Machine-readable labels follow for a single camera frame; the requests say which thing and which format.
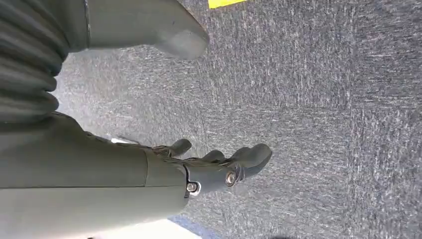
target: yellow tape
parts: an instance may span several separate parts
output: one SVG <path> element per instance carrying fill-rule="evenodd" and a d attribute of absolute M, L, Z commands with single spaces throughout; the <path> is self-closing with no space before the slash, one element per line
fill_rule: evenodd
<path fill-rule="evenodd" d="M 227 6 L 230 4 L 238 3 L 241 1 L 246 0 L 208 0 L 208 5 L 210 6 L 210 8 L 217 8 L 220 6 Z"/>

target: white floor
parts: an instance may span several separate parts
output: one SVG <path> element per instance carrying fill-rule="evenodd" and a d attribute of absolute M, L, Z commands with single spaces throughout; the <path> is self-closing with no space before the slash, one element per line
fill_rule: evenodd
<path fill-rule="evenodd" d="M 96 233 L 94 239 L 201 239 L 200 236 L 170 220 L 137 224 L 116 230 Z M 77 237 L 68 239 L 87 239 Z"/>

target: metal screw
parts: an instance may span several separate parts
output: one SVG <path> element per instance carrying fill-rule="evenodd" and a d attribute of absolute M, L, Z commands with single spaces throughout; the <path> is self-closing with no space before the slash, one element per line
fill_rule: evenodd
<path fill-rule="evenodd" d="M 186 186 L 186 190 L 190 193 L 196 192 L 198 189 L 198 185 L 196 183 L 188 183 Z"/>
<path fill-rule="evenodd" d="M 225 183 L 227 186 L 231 187 L 234 185 L 234 183 L 236 182 L 236 174 L 235 172 L 228 172 L 226 177 L 225 177 Z"/>

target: prosthetic arm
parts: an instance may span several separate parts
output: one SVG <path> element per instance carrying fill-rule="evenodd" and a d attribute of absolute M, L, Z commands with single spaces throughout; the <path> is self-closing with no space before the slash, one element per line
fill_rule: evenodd
<path fill-rule="evenodd" d="M 175 157 L 191 144 L 113 144 L 55 112 L 70 52 L 150 44 L 179 57 L 209 42 L 176 0 L 0 0 L 0 238 L 57 238 L 178 213 L 269 161 L 264 144 L 226 158 Z"/>

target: prosthetic hand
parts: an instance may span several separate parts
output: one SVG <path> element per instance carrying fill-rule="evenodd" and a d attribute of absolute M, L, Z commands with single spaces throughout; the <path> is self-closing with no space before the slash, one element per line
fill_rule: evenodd
<path fill-rule="evenodd" d="M 271 157 L 259 144 L 180 160 L 186 140 L 114 144 L 55 112 L 48 92 L 69 52 L 150 44 L 200 55 L 208 36 L 175 0 L 0 0 L 0 31 L 0 238 L 92 235 L 165 218 Z"/>

